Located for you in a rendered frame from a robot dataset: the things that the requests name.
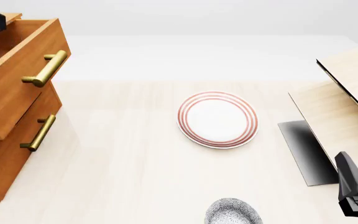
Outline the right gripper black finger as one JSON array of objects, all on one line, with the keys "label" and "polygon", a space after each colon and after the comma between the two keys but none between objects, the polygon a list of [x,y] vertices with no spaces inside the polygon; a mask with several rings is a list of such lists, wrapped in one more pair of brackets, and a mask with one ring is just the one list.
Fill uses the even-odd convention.
[{"label": "right gripper black finger", "polygon": [[358,197],[358,167],[344,151],[335,156],[335,161],[339,176],[339,201],[346,197]]}]

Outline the grey patterned bowl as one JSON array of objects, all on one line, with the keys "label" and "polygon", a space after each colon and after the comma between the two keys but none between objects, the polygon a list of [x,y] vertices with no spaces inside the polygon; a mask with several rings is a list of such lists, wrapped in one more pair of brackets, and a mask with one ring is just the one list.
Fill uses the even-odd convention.
[{"label": "grey patterned bowl", "polygon": [[222,198],[209,206],[204,224],[263,224],[263,221],[248,203],[236,198]]}]

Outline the wooden drawer, closed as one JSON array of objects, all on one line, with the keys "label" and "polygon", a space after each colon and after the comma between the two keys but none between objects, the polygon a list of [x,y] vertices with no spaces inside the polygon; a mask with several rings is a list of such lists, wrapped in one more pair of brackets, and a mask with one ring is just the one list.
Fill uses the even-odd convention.
[{"label": "wooden drawer, closed", "polygon": [[53,84],[48,83],[8,136],[0,140],[0,201],[31,155],[28,149],[19,147],[20,143],[30,143],[42,126],[37,120],[56,115],[61,107]]}]

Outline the wooden drawer, open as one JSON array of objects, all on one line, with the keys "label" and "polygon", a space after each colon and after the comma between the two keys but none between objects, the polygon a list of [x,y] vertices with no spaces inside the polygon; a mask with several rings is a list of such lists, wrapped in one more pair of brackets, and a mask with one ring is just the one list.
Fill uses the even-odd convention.
[{"label": "wooden drawer, open", "polygon": [[49,62],[46,54],[71,52],[60,21],[15,20],[0,32],[0,139],[12,131],[44,87],[23,83],[23,76],[36,76]]}]

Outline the pale wood panel structure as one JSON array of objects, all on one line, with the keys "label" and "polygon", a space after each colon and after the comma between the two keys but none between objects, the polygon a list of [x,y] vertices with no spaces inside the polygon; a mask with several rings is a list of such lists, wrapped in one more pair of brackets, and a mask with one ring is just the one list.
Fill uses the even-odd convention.
[{"label": "pale wood panel structure", "polygon": [[327,157],[344,151],[358,167],[358,47],[316,63],[330,80],[288,94]]}]

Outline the white plate with red rings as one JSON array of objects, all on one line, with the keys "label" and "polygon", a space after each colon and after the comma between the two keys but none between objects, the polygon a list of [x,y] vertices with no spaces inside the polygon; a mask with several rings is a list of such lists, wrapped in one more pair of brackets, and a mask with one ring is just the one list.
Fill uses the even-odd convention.
[{"label": "white plate with red rings", "polygon": [[179,105],[176,119],[188,139],[212,149],[243,146],[256,137],[260,126],[252,104],[224,91],[189,96]]}]

